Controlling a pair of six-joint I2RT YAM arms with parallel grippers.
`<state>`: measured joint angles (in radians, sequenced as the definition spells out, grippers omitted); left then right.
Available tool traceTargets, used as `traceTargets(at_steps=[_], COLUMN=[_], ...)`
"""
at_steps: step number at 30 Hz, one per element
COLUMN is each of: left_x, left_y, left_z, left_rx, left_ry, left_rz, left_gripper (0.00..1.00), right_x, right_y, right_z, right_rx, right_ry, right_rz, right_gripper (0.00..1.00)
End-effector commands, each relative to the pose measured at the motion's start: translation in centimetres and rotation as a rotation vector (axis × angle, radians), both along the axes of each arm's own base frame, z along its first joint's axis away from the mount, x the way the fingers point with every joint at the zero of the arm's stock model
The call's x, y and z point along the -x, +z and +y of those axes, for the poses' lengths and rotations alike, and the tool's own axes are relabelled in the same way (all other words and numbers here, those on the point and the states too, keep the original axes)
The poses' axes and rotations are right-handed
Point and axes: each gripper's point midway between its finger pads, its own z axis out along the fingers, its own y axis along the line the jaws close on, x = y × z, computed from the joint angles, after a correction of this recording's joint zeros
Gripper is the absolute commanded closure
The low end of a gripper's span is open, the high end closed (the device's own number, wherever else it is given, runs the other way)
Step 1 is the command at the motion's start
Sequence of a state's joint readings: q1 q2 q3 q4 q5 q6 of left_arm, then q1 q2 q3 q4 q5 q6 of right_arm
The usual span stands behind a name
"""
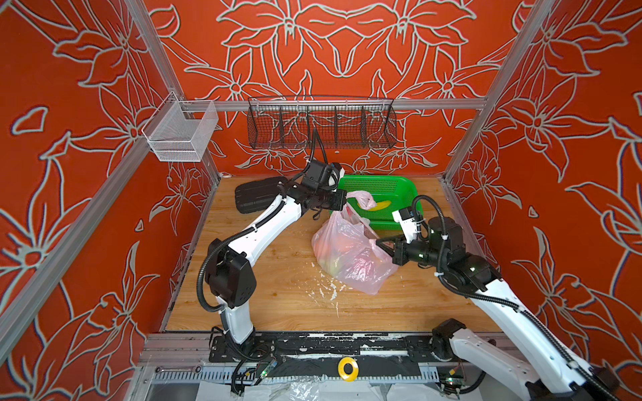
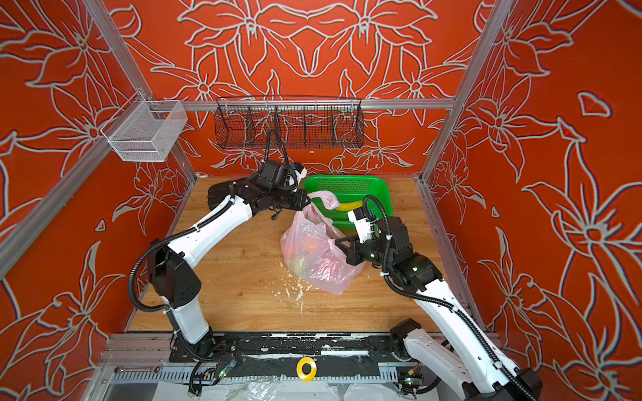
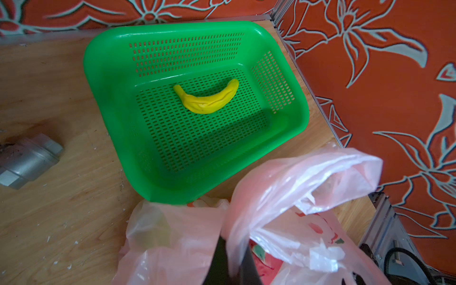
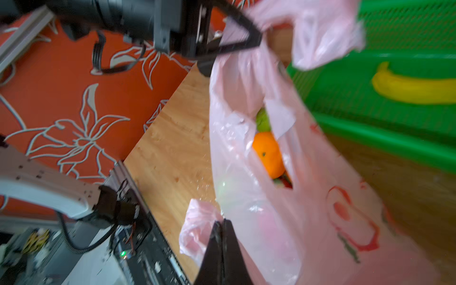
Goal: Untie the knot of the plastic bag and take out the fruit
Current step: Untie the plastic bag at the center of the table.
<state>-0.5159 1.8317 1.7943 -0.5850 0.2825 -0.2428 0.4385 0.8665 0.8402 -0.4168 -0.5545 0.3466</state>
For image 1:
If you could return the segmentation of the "pink plastic bag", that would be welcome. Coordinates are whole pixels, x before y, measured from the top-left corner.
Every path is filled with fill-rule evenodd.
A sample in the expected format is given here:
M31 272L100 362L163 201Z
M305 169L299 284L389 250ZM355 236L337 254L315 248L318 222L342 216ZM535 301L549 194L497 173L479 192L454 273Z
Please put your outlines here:
M378 247L379 236L371 228L370 220L352 207L353 200L367 211L376 207L371 193L349 192L345 206L333 212L313 235L312 248L324 272L357 291L376 295L397 266Z

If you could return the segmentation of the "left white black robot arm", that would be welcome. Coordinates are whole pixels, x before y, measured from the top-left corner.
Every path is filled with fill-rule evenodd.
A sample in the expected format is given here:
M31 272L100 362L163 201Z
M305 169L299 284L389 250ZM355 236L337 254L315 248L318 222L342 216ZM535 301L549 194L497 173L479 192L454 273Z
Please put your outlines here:
M310 136L311 151L322 151L322 160L311 155L295 177L276 185L276 197L267 209L239 233L211 243L197 274L196 294L201 307L221 315L227 341L244 345L255 332L249 300L257 288L253 268L278 236L307 212L317 220L324 210L341 211L347 192L339 189L344 169L330 163L319 132Z

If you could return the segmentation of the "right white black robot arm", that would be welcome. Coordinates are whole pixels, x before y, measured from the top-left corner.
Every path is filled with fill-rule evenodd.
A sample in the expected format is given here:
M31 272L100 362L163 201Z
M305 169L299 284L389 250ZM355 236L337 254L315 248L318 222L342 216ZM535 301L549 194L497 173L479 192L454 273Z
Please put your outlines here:
M401 234L377 240L377 247L397 266L433 267L446 290L473 301L523 356L504 352L451 318L432 330L428 349L434 359L467 361L522 400L617 398L617 377L591 367L546 328L487 259L466 250L461 226L434 199L418 195L392 218Z

